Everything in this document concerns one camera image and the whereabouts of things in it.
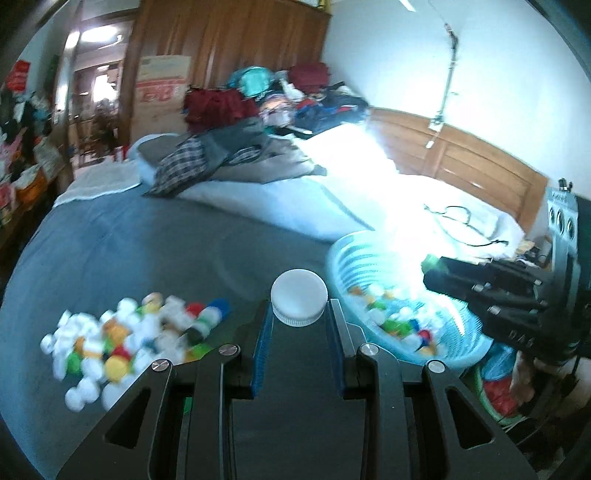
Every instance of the white blanket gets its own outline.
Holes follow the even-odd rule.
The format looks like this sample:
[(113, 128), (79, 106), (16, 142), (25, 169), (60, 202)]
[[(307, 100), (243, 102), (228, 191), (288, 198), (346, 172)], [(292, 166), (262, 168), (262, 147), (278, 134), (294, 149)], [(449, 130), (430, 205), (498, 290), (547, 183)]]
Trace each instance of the white blanket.
[[(129, 157), (138, 160), (142, 181), (151, 184), (154, 169), (137, 149), (142, 140), (148, 138), (139, 140)], [(485, 202), (435, 179), (399, 175), (394, 163), (358, 127), (341, 125), (310, 140), (295, 142), (327, 169), (326, 177), (306, 176), (268, 184), (206, 181), (179, 197), (322, 241), (334, 242), (353, 232), (376, 230), (393, 241), (414, 245), (421, 255), (511, 257), (523, 237), (513, 218)], [(449, 205), (468, 208), (472, 213), (470, 225), (483, 235), (428, 212), (424, 205), (434, 212), (442, 212)], [(494, 240), (509, 244), (464, 244), (482, 245)]]
[(53, 204), (53, 208), (73, 200), (92, 200), (103, 195), (120, 193), (141, 184), (135, 162), (103, 162), (86, 167)]

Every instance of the pillow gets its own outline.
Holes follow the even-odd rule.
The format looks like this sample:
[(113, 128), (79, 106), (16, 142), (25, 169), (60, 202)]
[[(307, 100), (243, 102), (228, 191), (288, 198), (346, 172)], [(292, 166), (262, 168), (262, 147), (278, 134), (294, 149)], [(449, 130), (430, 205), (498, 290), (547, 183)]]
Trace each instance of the pillow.
[(179, 136), (161, 135), (146, 142), (142, 142), (138, 145), (137, 149), (145, 161), (154, 168), (158, 168), (160, 161), (168, 157), (190, 136), (191, 134), (183, 134)]

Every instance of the cardboard box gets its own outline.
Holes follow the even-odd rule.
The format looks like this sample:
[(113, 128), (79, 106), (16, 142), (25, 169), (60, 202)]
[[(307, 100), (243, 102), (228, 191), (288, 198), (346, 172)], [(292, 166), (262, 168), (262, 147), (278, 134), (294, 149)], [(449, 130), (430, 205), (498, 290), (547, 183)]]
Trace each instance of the cardboard box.
[(130, 143), (149, 134), (184, 133), (182, 114), (191, 57), (142, 57), (135, 83)]

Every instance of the metal screw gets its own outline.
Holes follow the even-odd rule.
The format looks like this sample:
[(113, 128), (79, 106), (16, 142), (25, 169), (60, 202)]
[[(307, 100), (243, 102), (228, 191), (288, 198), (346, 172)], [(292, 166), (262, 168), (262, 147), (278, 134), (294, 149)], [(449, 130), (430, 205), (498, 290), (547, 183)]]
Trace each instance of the metal screw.
[(445, 365), (443, 365), (439, 360), (433, 360), (427, 364), (429, 370), (434, 374), (442, 374), (445, 371)]
[(377, 355), (379, 352), (379, 347), (374, 343), (364, 343), (361, 346), (361, 353), (368, 356)]
[(218, 352), (220, 352), (220, 354), (224, 356), (234, 355), (235, 353), (237, 353), (237, 351), (238, 347), (236, 345), (232, 345), (231, 343), (222, 345), (218, 350)]
[(164, 372), (168, 367), (170, 367), (170, 362), (165, 358), (159, 358), (152, 362), (152, 370), (155, 372)]

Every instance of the red sign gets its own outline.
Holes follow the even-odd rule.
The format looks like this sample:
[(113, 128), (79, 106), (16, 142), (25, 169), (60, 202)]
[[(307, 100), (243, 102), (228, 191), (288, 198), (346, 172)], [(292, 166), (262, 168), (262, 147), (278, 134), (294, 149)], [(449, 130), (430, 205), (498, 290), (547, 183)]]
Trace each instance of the red sign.
[(31, 68), (30, 62), (18, 60), (6, 79), (6, 87), (15, 93), (23, 93), (27, 89), (29, 68)]

